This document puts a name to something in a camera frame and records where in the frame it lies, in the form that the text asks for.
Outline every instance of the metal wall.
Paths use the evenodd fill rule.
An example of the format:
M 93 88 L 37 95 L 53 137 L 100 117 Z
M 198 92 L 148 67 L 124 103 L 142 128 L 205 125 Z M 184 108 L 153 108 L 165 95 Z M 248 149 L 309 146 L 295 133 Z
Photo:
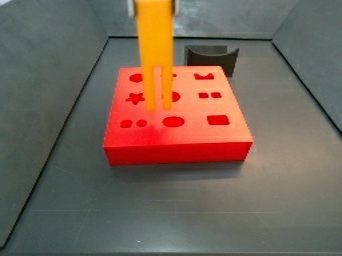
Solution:
M 180 0 L 174 36 L 271 39 L 297 0 Z M 125 0 L 89 0 L 109 36 L 134 36 Z
M 342 131 L 340 13 L 340 0 L 300 0 L 273 44 Z
M 105 42 L 85 0 L 0 7 L 0 247 Z

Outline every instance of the gray floor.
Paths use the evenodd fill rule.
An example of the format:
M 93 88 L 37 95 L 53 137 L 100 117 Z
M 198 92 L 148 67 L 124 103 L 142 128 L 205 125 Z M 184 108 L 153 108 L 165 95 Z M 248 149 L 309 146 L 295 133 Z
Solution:
M 231 84 L 255 136 L 244 163 L 109 167 L 113 82 L 137 66 L 112 39 L 2 252 L 342 252 L 342 140 L 269 42 L 240 48 Z

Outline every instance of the shape sorter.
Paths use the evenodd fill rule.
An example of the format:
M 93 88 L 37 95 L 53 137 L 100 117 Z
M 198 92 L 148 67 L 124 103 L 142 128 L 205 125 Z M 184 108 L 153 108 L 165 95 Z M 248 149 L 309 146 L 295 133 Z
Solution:
M 244 160 L 252 136 L 220 67 L 173 67 L 172 108 L 145 110 L 140 68 L 121 68 L 104 151 L 110 165 Z

